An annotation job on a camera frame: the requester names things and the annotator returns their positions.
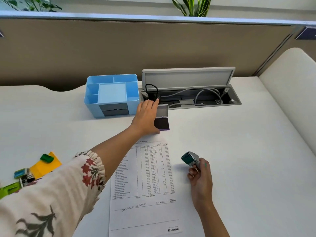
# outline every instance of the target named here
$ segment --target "potted plant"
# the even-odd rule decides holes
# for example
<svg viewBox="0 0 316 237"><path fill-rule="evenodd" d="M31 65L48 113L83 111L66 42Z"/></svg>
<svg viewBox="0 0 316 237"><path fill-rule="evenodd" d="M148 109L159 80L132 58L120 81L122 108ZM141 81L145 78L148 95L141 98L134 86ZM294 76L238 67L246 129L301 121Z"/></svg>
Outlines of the potted plant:
<svg viewBox="0 0 316 237"><path fill-rule="evenodd" d="M61 7L52 3L52 0L1 0L16 11L57 12Z"/></svg>
<svg viewBox="0 0 316 237"><path fill-rule="evenodd" d="M184 16L189 17L206 17L211 3L211 0L197 0L197 4L194 3L194 0L182 1L184 2L187 10L178 2L178 0L172 0L176 8L178 8Z"/></svg>

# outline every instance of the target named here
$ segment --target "hand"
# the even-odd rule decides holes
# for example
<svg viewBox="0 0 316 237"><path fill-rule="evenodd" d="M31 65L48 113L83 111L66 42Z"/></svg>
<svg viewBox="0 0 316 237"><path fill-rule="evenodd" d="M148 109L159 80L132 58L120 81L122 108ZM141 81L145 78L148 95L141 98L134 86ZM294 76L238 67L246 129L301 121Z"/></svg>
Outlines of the hand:
<svg viewBox="0 0 316 237"><path fill-rule="evenodd" d="M189 169L188 178L191 182L192 201L195 209L201 215L203 211L213 207L212 201L212 174L210 164L207 160L200 158L200 168L198 172L196 165Z"/></svg>
<svg viewBox="0 0 316 237"><path fill-rule="evenodd" d="M158 104L159 99L156 99L155 102L145 100L139 103L131 126L140 131L142 136L160 133L160 130L154 126Z"/></svg>

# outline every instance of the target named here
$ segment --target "blue desk organizer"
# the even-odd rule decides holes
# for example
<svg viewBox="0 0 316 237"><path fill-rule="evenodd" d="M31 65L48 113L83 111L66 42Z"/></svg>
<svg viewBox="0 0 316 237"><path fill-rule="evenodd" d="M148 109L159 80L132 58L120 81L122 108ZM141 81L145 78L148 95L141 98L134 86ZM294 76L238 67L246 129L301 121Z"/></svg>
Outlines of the blue desk organizer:
<svg viewBox="0 0 316 237"><path fill-rule="evenodd" d="M137 76L89 76L84 103L95 118L135 115L139 104Z"/></svg>

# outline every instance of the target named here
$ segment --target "white desk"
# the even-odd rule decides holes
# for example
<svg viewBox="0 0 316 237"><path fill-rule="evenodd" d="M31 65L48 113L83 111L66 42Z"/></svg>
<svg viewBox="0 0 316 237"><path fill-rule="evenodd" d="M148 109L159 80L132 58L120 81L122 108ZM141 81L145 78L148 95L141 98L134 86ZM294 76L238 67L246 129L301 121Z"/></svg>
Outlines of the white desk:
<svg viewBox="0 0 316 237"><path fill-rule="evenodd" d="M203 236L192 205L191 150L211 164L215 206L231 236L315 236L316 158L257 77L231 80L242 105L169 111L168 141L184 231ZM0 87L3 184L13 172L54 151L61 162L122 131L133 117L94 119L85 87L53 92L39 86ZM107 236L110 181L75 237Z"/></svg>

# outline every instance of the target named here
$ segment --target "paper document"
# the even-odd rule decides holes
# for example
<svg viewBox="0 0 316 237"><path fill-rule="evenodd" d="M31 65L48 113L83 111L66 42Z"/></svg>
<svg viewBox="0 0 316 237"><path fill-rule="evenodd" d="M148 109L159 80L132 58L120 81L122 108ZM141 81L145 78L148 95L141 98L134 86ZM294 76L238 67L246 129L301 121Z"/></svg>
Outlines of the paper document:
<svg viewBox="0 0 316 237"><path fill-rule="evenodd" d="M155 237L179 233L168 144L140 139L111 179L109 237Z"/></svg>

